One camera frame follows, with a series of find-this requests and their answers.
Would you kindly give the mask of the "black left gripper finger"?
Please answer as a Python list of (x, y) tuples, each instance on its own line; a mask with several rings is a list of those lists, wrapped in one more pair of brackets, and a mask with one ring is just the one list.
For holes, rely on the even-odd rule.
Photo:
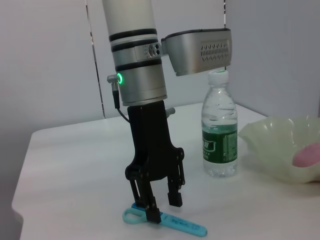
[(182, 195), (179, 192), (185, 185), (185, 175), (182, 160), (177, 157), (173, 166), (170, 168), (168, 180), (168, 201), (171, 206), (181, 207), (183, 205)]
[(130, 179), (135, 205), (143, 208), (149, 222), (160, 222), (160, 210), (157, 208), (151, 184), (147, 179)]

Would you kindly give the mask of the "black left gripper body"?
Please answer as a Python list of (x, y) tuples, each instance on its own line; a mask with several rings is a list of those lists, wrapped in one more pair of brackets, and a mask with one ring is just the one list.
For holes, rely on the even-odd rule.
[(128, 107), (134, 158), (125, 169), (127, 180), (184, 180), (184, 150), (174, 147), (164, 102)]

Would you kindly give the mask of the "blue and teal scissors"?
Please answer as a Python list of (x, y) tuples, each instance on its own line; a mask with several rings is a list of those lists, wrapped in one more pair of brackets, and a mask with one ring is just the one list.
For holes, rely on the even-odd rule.
[[(203, 225), (199, 225), (161, 211), (159, 213), (160, 226), (171, 228), (198, 237), (205, 237), (208, 234), (207, 228)], [(146, 210), (144, 208), (138, 207), (135, 203), (133, 203), (130, 208), (127, 208), (122, 213), (122, 219), (125, 223), (131, 225), (151, 222), (147, 220)]]

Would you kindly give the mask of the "clear bottle with green label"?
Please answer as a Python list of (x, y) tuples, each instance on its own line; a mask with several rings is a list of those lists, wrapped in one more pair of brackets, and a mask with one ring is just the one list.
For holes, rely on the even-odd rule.
[(237, 172), (238, 113), (228, 84), (227, 70), (210, 71), (201, 110), (203, 167), (215, 178), (232, 177)]

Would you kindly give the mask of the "pink peach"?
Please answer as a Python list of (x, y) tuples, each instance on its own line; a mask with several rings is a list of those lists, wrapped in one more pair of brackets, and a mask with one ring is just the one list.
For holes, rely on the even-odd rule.
[(308, 168), (320, 162), (320, 143), (312, 143), (298, 151), (292, 159), (292, 165)]

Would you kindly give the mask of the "translucent green fruit bowl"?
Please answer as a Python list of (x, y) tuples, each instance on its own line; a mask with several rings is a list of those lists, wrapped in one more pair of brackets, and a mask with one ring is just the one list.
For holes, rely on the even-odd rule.
[(255, 160), (249, 164), (289, 184), (320, 182), (320, 156), (309, 167), (293, 165), (294, 156), (316, 144), (320, 150), (320, 118), (269, 116), (245, 125), (238, 136), (246, 142)]

